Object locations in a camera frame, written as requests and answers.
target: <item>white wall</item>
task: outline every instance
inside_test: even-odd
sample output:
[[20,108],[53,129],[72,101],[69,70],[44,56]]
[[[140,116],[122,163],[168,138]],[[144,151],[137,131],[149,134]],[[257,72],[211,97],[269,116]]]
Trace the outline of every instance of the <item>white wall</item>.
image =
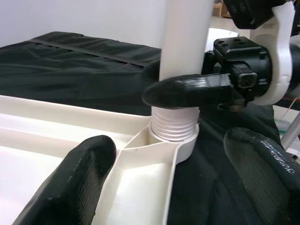
[[161,47],[165,0],[0,0],[0,46],[51,31]]

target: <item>black cloth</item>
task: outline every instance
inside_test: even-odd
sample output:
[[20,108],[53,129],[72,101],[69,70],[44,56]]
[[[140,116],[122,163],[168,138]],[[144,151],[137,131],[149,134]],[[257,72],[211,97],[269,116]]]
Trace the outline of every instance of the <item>black cloth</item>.
[[[38,38],[149,63],[160,58],[156,48],[74,33],[53,32]],[[157,80],[142,70],[27,41],[0,49],[0,95],[150,115],[141,92]],[[224,151],[223,138],[233,127],[250,129],[280,144],[271,106],[249,104],[241,112],[201,108],[193,154],[176,167],[168,224],[261,224]]]

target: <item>white plastic pipe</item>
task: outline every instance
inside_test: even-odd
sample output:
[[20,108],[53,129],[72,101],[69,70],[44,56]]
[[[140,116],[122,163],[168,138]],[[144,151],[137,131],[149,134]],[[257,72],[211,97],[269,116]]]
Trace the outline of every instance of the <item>white plastic pipe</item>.
[[[200,74],[214,0],[167,0],[160,80]],[[182,142],[195,134],[199,110],[152,108],[152,131],[160,138]]]

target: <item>white plastic tray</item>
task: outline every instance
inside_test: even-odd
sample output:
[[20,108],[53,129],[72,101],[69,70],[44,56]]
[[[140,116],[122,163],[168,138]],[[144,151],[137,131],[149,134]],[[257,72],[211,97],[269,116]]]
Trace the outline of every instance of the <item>white plastic tray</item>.
[[165,224],[175,166],[195,135],[163,142],[151,117],[0,96],[0,224],[10,225],[66,154],[83,140],[111,137],[118,149],[93,225]]

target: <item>white mounting clamp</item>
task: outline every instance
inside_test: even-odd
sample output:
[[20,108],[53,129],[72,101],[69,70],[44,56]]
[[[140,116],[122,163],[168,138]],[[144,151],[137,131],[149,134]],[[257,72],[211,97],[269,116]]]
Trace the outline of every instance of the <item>white mounting clamp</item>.
[[272,105],[286,94],[292,77],[293,65],[290,51],[290,37],[295,10],[287,2],[272,9],[274,18],[250,32],[250,39],[269,50],[272,59],[272,81],[268,91],[257,97],[257,105]]

